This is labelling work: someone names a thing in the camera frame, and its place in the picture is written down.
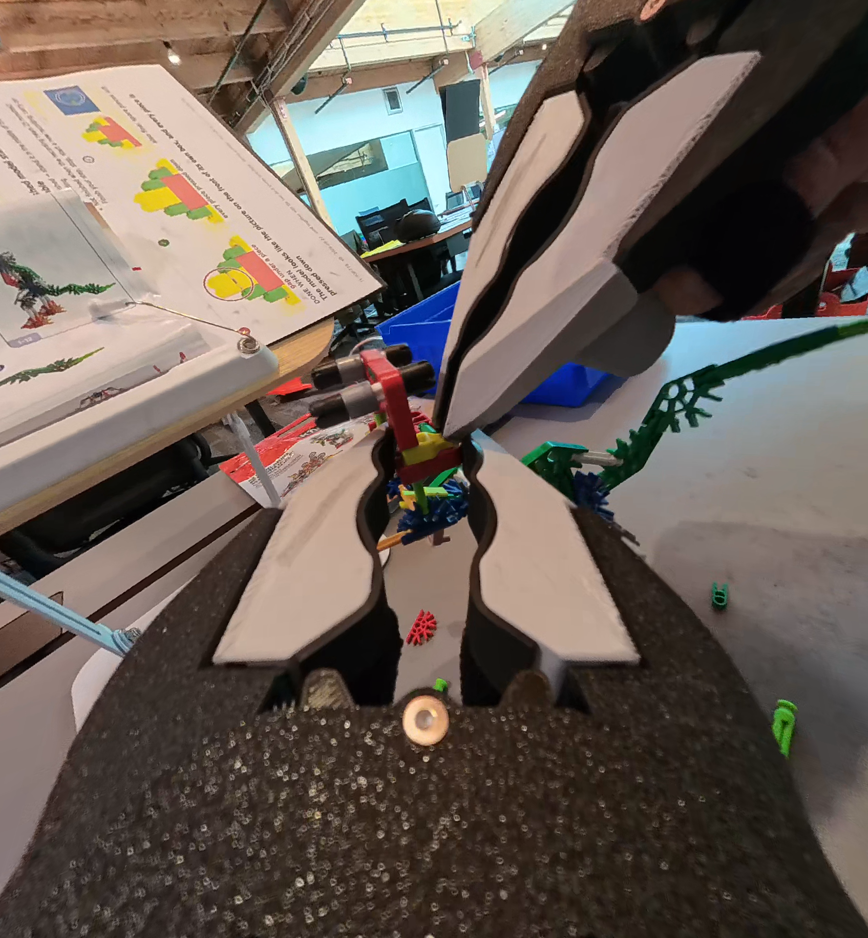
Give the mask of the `long wooden office desk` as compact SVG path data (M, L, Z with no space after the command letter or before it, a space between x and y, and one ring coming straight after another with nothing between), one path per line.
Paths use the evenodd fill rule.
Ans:
M472 229L472 218L465 217L451 227L426 237L404 243L391 242L379 249L364 252L360 259L381 273L395 273L404 284L404 290L411 290L417 301L421 301L431 293L459 282L463 271L456 259L468 251ZM418 254L430 257L431 264L438 264L441 276L437 283L424 287L419 281L415 258Z

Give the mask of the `lime green clip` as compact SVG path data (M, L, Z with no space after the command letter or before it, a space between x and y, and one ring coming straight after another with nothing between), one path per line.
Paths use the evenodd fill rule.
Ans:
M787 699L779 699L771 718L771 732L780 754L789 758L796 730L797 706Z

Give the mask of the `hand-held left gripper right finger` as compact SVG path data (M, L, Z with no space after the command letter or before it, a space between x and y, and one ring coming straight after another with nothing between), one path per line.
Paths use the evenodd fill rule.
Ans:
M468 440L464 473L477 543L474 609L535 650L542 669L637 665L572 501L480 430Z

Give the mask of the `person's right hand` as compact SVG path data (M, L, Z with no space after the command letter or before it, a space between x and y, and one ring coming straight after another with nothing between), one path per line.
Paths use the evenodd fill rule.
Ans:
M812 253L868 232L868 96L792 158L783 181L815 219Z

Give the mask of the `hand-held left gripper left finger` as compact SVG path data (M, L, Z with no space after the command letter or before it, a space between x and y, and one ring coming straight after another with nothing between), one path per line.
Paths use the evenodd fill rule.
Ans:
M391 618L378 544L393 465L393 434L373 430L292 494L213 664L302 666L334 642L376 643Z

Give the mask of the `white and blue document stand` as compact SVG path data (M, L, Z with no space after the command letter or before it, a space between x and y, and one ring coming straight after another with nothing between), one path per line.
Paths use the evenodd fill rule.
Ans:
M208 425L218 422L221 418L263 396L266 391L272 389L282 381L297 377L311 369L328 350L332 330L332 322L330 320L324 320L307 327L290 338L272 344L269 348L275 353L276 358L278 358L280 366L279 374L274 378L266 380L263 385L256 387L250 396L241 398L240 406L236 406L234 410L217 416L216 420ZM114 457L96 463L93 467L58 483L50 490L18 503L15 507L0 514L0 534L7 533L20 524L35 518L42 512L52 509L66 499L87 490L93 485L110 478L123 469L140 462L147 456L153 455L159 450L180 441L182 438L208 425L203 427L199 427L196 423L188 423L184 426L181 425L179 427L180 430L189 430L189 433L183 434L182 436L178 435L173 430L164 431L139 445L124 449L120 454Z

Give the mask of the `blue storage bin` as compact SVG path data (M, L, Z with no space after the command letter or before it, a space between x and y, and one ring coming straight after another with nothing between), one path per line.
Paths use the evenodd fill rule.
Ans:
M384 343L404 344L414 360L426 360L440 371L459 289L460 283L456 282L382 322L378 332ZM521 403L578 408L592 398L612 393L621 382L607 372L568 363L537 385Z

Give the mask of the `orange bucket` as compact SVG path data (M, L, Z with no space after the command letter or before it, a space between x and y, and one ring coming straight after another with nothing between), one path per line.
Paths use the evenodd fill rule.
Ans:
M868 266L835 271L828 263L820 280L813 281L785 303L745 320L847 318L865 315L867 311Z

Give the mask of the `black and wood panel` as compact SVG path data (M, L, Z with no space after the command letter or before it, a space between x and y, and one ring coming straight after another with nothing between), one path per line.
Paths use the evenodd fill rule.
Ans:
M461 192L487 178L487 138L480 128L481 83L473 78L440 89L449 192Z

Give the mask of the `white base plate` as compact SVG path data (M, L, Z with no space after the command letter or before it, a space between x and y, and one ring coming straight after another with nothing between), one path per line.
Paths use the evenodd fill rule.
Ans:
M95 703L123 659L112 651L97 650L80 668L70 691L76 733L80 732Z

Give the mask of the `colourful construction toy model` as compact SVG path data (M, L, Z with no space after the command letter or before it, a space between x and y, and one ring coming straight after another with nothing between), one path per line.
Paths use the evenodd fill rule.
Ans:
M760 348L746 356L709 365L664 384L653 400L641 425L631 430L627 441L617 440L615 448L603 454L565 444L544 444L527 455L527 467L552 484L568 499L574 495L573 472L580 463L601 466L597 476L595 508L603 506L604 495L639 473L646 465L662 437L680 432L681 420L698 427L700 418L709 418L702 401L719 402L715 391L730 380L797 358L839 341L868 334L868 316L851 320L831 318L831 323L815 332ZM313 373L318 390L341 385L341 390L315 400L310 414L319 428L333 427L360 416L374 416L377 426L387 423L393 430L396 475L404 488L403 508L408 511L410 531L401 542L412 543L425 536L442 532L459 519L446 484L460 464L459 446L456 453L443 453L428 463L405 463L404 452L416 446L416 434L424 418L412 416L407 395L425 391L432 386L435 370L427 361L412 362L407 346L367 350L357 356L340 360L332 366L320 367Z

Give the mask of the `printed toy packaging bag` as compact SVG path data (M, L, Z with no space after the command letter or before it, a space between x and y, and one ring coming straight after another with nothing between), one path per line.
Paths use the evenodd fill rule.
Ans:
M281 501L325 463L364 439L377 427L374 416L362 416L330 428L318 428L315 419L302 416L254 446ZM260 506L272 503L245 454L219 465L220 471L245 490Z

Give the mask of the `clear picture sleeve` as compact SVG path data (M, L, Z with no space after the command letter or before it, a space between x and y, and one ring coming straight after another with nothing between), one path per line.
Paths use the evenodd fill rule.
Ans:
M0 342L19 348L146 298L119 241L71 190L0 203Z

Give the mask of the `white instruction board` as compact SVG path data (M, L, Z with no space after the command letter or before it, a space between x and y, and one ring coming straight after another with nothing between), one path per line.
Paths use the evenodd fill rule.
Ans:
M270 347L381 287L159 65L0 83L0 203L63 190L147 295L50 339L0 342L0 427L106 403L241 333Z

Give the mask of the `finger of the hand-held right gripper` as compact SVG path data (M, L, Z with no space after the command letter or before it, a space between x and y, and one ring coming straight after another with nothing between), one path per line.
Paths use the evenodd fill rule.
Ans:
M441 360L436 421L446 421L460 365L498 320L521 275L570 208L583 174L591 110L575 89L545 99L501 178L470 241Z
M560 234L461 356L440 417L445 437L504 415L632 310L637 291L615 264L620 242L761 59L756 51L701 58L615 120Z

